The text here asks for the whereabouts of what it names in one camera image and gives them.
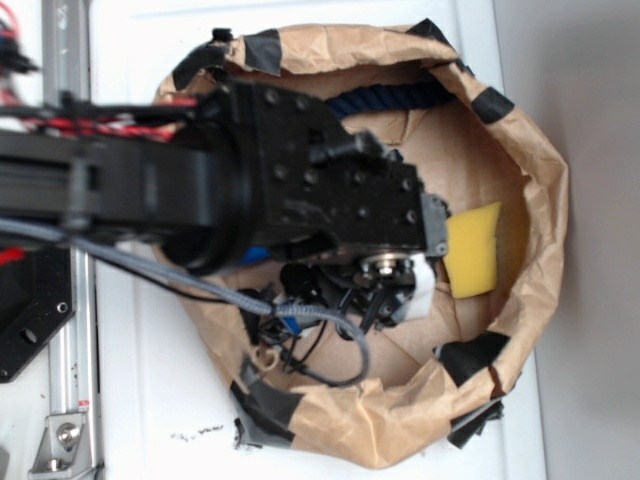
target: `screw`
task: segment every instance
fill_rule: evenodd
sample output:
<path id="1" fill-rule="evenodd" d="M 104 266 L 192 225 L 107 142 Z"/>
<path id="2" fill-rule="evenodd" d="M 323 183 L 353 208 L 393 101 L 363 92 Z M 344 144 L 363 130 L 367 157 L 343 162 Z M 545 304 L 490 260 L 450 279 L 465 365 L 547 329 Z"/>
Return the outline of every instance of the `screw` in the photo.
<path id="1" fill-rule="evenodd" d="M 307 170 L 304 172 L 304 181 L 308 185 L 315 185 L 318 183 L 318 172 L 315 170 Z"/>
<path id="2" fill-rule="evenodd" d="M 47 462 L 47 470 L 50 472 L 57 472 L 65 468 L 65 464 L 60 458 L 52 458 Z"/>
<path id="3" fill-rule="evenodd" d="M 296 98 L 296 109 L 299 112 L 305 112 L 309 108 L 309 99 L 306 97 Z"/>
<path id="4" fill-rule="evenodd" d="M 400 150 L 394 148 L 387 154 L 387 160 L 391 163 L 402 163 L 404 156 L 400 153 Z"/>
<path id="5" fill-rule="evenodd" d="M 447 244 L 444 242 L 439 243 L 436 247 L 436 252 L 438 253 L 438 255 L 446 255 L 448 251 L 449 249 L 447 248 Z"/>
<path id="6" fill-rule="evenodd" d="M 355 183 L 356 185 L 362 185 L 365 180 L 366 177 L 364 173 L 358 171 L 353 174 L 353 183 Z"/>
<path id="7" fill-rule="evenodd" d="M 418 221 L 418 214 L 414 211 L 414 210 L 409 210 L 405 216 L 404 216 L 405 220 L 407 222 L 409 222 L 410 224 L 414 224 Z"/>
<path id="8" fill-rule="evenodd" d="M 267 101 L 269 105 L 276 106 L 280 103 L 280 96 L 278 92 L 269 88 L 266 92 L 264 92 L 264 99 Z"/>
<path id="9" fill-rule="evenodd" d="M 284 165 L 278 163 L 273 167 L 273 176 L 276 178 L 276 180 L 280 180 L 281 182 L 283 182 L 287 179 L 288 175 L 289 172 L 287 170 L 287 167 L 285 167 Z"/>
<path id="10" fill-rule="evenodd" d="M 80 429 L 73 423 L 65 423 L 58 428 L 58 440 L 67 445 L 80 436 Z"/>
<path id="11" fill-rule="evenodd" d="M 411 181 L 411 179 L 410 179 L 410 178 L 405 178 L 405 179 L 402 181 L 402 189 L 403 189 L 405 192 L 410 192 L 411 190 L 413 190 L 413 182 Z"/>

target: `yellow sponge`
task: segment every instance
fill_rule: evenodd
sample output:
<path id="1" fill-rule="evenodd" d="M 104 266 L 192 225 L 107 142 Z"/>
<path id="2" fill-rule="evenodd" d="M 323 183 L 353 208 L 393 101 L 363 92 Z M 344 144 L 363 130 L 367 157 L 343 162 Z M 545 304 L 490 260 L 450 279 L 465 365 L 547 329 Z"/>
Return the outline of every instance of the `yellow sponge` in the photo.
<path id="1" fill-rule="evenodd" d="M 502 202 L 453 215 L 447 220 L 449 253 L 444 264 L 453 298 L 467 298 L 496 288 L 496 226 Z"/>

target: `paper bag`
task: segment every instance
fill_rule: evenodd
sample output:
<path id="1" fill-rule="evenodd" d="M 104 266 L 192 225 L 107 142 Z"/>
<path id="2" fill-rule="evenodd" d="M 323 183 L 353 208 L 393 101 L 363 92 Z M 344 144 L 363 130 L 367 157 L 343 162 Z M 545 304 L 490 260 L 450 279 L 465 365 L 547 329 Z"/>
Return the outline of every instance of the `paper bag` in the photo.
<path id="1" fill-rule="evenodd" d="M 398 148 L 453 213 L 502 201 L 494 291 L 454 300 L 440 266 L 430 315 L 370 332 L 369 378 L 349 388 L 283 375 L 277 357 L 251 344 L 233 306 L 184 306 L 236 402 L 244 442 L 370 468 L 393 465 L 443 436 L 464 444 L 501 414 L 499 399 L 514 387 L 558 303 L 568 212 L 568 172 L 558 152 L 518 107 L 474 77 L 428 19 L 412 28 L 301 25 L 237 39 L 214 30 L 164 80 L 156 102 L 211 91 L 213 68 L 323 100 L 358 87 L 422 83 L 455 96 L 433 108 L 347 115 L 343 125 Z M 212 281 L 263 288 L 277 282 L 279 268 L 266 263 Z M 333 331 L 309 365 L 347 378 L 358 362 L 357 349 Z"/>

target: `bolt head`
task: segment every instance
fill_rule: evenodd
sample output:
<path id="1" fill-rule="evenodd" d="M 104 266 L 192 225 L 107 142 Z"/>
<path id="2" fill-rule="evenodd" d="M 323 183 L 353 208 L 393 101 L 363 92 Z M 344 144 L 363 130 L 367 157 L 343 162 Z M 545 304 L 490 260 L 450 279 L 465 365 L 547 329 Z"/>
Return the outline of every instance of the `bolt head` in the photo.
<path id="1" fill-rule="evenodd" d="M 418 222 L 418 214 L 415 212 L 415 210 L 409 210 L 405 216 L 404 216 L 405 220 L 410 223 L 411 225 L 415 224 Z"/>
<path id="2" fill-rule="evenodd" d="M 276 106 L 278 105 L 278 103 L 280 103 L 280 95 L 278 95 L 278 92 L 271 88 L 264 92 L 264 99 L 271 106 Z"/>
<path id="3" fill-rule="evenodd" d="M 362 185 L 362 184 L 364 184 L 365 180 L 366 180 L 366 176 L 365 176 L 365 174 L 363 172 L 359 172 L 358 171 L 358 172 L 355 172 L 353 174 L 353 183 L 354 184 Z"/>
<path id="4" fill-rule="evenodd" d="M 273 167 L 273 176 L 276 180 L 283 182 L 287 179 L 288 175 L 289 171 L 284 165 L 277 164 Z"/>
<path id="5" fill-rule="evenodd" d="M 402 190 L 405 192 L 410 192 L 413 190 L 413 181 L 410 178 L 405 178 L 402 180 Z"/>
<path id="6" fill-rule="evenodd" d="M 438 253 L 438 255 L 446 255 L 448 251 L 449 251 L 449 248 L 447 247 L 447 244 L 444 242 L 439 243 L 438 246 L 436 247 L 436 252 Z"/>
<path id="7" fill-rule="evenodd" d="M 305 112 L 309 108 L 309 99 L 306 97 L 296 98 L 296 110 Z"/>
<path id="8" fill-rule="evenodd" d="M 57 433 L 58 440 L 63 445 L 70 445 L 80 437 L 80 429 L 73 423 L 65 423 L 63 425 L 60 425 Z"/>
<path id="9" fill-rule="evenodd" d="M 304 172 L 304 181 L 307 185 L 316 185 L 320 177 L 315 170 L 307 170 Z"/>
<path id="10" fill-rule="evenodd" d="M 66 465 L 60 458 L 52 458 L 47 462 L 47 470 L 50 472 L 57 472 L 66 468 Z"/>

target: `black mounting plate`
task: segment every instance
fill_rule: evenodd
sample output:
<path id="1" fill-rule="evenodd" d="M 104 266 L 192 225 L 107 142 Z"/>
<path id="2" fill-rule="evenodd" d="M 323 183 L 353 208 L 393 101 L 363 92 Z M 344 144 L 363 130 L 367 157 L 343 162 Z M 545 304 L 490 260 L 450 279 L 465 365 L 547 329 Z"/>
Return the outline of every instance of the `black mounting plate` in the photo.
<path id="1" fill-rule="evenodd" d="M 29 252 L 0 267 L 0 383 L 20 372 L 74 313 L 68 249 Z"/>

